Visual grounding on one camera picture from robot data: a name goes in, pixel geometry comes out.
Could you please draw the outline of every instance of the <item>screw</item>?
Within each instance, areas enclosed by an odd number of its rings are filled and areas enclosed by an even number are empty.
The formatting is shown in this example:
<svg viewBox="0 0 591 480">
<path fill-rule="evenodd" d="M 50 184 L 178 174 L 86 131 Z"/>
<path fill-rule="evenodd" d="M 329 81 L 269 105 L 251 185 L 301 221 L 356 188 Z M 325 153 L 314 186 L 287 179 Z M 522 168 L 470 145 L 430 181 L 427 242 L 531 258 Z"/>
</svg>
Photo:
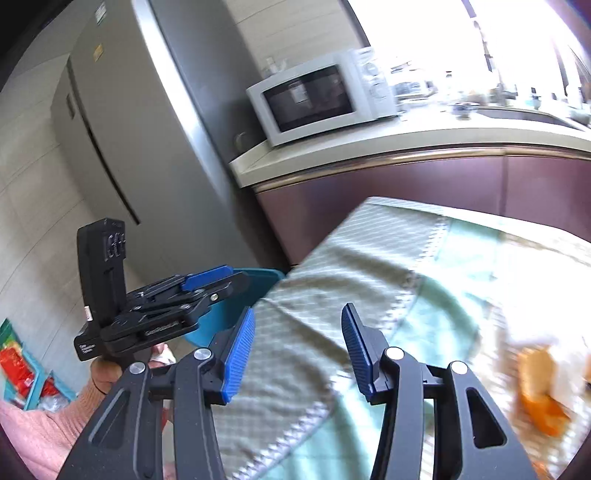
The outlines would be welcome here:
<svg viewBox="0 0 591 480">
<path fill-rule="evenodd" d="M 129 371 L 134 375 L 138 375 L 144 370 L 146 370 L 146 366 L 142 362 L 136 362 L 129 366 Z"/>
<path fill-rule="evenodd" d="M 458 375 L 464 375 L 468 373 L 468 366 L 464 362 L 455 361 L 452 363 L 452 370 Z"/>
<path fill-rule="evenodd" d="M 404 358 L 404 351 L 397 346 L 386 348 L 386 356 L 392 360 L 402 360 Z"/>
<path fill-rule="evenodd" d="M 212 351 L 209 348 L 198 348 L 193 353 L 193 356 L 197 360 L 207 360 L 209 357 L 211 357 L 211 355 L 212 355 Z"/>
</svg>

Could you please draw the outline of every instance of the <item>gray refrigerator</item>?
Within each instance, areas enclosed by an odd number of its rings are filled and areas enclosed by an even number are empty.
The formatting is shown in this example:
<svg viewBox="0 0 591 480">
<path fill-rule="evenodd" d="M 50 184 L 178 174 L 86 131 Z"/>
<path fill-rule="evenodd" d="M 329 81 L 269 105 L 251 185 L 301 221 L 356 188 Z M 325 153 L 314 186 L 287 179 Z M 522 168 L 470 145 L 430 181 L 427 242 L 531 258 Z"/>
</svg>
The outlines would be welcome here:
<svg viewBox="0 0 591 480">
<path fill-rule="evenodd" d="M 220 264 L 285 270 L 229 162 L 264 140 L 246 88 L 260 74 L 222 0 L 106 0 L 51 107 L 93 213 L 124 220 L 145 281 Z"/>
</svg>

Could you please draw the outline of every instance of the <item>gold trim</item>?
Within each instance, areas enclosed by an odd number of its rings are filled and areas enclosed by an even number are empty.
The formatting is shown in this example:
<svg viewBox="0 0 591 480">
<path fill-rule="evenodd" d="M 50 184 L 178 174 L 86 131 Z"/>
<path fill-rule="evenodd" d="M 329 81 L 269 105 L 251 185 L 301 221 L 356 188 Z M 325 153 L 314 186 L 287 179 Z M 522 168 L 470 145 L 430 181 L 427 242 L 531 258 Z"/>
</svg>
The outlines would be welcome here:
<svg viewBox="0 0 591 480">
<path fill-rule="evenodd" d="M 451 158 L 473 157 L 553 157 L 591 160 L 591 154 L 579 150 L 568 150 L 560 147 L 535 147 L 531 145 L 503 145 L 490 147 L 439 148 L 436 150 L 411 151 L 397 154 L 380 154 L 371 157 L 343 160 L 321 167 L 309 168 L 282 177 L 263 181 L 252 186 L 255 193 L 266 192 L 303 181 L 337 175 L 365 168 L 383 167 L 399 163 L 411 163 Z"/>
</svg>

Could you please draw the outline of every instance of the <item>blue rubber pad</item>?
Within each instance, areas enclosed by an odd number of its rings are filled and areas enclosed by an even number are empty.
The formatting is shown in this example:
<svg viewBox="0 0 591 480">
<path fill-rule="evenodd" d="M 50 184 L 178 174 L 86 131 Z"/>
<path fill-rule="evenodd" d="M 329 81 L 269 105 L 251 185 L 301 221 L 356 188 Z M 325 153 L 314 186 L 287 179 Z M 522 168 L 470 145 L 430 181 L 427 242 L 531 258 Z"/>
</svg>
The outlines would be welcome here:
<svg viewBox="0 0 591 480">
<path fill-rule="evenodd" d="M 240 390 L 244 369 L 251 353 L 255 338 L 255 314 L 252 309 L 248 309 L 239 328 L 225 364 L 221 394 L 226 403 L 229 403 Z"/>
<path fill-rule="evenodd" d="M 343 308 L 340 321 L 359 391 L 366 398 L 371 397 L 375 393 L 375 389 L 369 352 L 363 343 L 358 326 L 348 306 Z"/>
<path fill-rule="evenodd" d="M 212 268 L 206 272 L 188 276 L 185 283 L 182 285 L 182 289 L 184 291 L 197 290 L 204 285 L 229 277 L 232 274 L 234 274 L 234 269 L 232 267 L 222 265 L 221 267 Z"/>
</svg>

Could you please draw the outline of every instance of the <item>hand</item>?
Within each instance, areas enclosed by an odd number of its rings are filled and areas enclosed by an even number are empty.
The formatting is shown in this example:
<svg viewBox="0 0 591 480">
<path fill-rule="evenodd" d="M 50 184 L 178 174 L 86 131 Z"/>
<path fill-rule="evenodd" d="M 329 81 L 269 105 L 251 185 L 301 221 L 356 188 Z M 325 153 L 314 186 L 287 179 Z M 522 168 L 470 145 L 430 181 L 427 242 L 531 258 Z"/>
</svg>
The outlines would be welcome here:
<svg viewBox="0 0 591 480">
<path fill-rule="evenodd" d="M 152 347 L 152 357 L 161 355 L 165 350 L 168 349 L 166 343 L 159 343 Z M 165 364 L 150 360 L 148 366 L 150 368 L 163 367 Z M 90 376 L 95 384 L 95 387 L 104 394 L 109 393 L 109 390 L 117 382 L 117 380 L 123 375 L 121 367 L 114 362 L 105 360 L 104 358 L 95 359 L 90 365 Z"/>
</svg>

